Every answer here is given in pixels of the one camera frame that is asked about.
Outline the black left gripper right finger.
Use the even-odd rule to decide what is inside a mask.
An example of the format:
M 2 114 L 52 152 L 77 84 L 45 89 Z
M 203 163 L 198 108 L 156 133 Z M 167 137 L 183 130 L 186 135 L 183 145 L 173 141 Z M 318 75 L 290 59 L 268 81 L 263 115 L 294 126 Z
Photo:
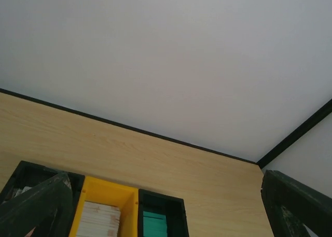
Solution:
M 331 236 L 331 198 L 274 170 L 266 170 L 261 197 L 274 236 Z

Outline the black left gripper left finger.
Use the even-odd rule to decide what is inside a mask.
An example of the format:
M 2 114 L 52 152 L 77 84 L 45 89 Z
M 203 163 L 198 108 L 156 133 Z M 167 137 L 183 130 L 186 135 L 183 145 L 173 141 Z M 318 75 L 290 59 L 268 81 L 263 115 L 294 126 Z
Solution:
M 66 236 L 73 192 L 65 172 L 1 205 L 1 236 Z

